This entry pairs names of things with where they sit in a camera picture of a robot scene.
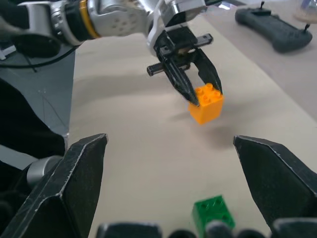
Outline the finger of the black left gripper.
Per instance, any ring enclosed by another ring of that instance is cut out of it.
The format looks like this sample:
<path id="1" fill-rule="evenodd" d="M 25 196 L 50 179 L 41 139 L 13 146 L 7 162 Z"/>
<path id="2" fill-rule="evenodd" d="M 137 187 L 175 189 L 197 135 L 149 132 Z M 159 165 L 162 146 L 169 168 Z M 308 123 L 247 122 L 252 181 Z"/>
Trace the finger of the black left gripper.
<path id="1" fill-rule="evenodd" d="M 195 106 L 199 106 L 199 100 L 192 86 L 189 77 L 186 75 L 182 66 L 188 66 L 191 63 L 191 55 L 183 57 L 160 56 L 164 72 L 171 82 L 172 86 L 183 98 Z"/>
<path id="2" fill-rule="evenodd" d="M 210 83 L 216 90 L 223 94 L 221 80 L 217 70 L 203 50 L 195 49 L 192 62 L 198 69 L 198 75 L 201 80 L 205 84 Z"/>

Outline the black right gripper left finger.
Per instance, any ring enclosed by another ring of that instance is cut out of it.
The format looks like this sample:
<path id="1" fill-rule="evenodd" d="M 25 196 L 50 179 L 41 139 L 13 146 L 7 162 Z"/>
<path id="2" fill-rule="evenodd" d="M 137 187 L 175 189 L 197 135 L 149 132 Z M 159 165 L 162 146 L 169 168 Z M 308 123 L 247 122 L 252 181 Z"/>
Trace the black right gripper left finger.
<path id="1" fill-rule="evenodd" d="M 105 133 L 82 138 L 30 188 L 26 170 L 0 165 L 3 238 L 86 238 L 97 208 L 108 142 Z"/>

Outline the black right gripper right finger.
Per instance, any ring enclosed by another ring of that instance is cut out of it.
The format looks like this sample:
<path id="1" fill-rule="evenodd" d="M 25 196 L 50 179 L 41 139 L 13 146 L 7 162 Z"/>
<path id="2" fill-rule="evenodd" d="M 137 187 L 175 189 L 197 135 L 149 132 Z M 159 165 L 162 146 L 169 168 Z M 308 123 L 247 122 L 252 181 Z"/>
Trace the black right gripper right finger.
<path id="1" fill-rule="evenodd" d="M 267 225 L 283 218 L 317 216 L 317 174 L 282 144 L 236 135 L 238 154 L 252 198 Z"/>

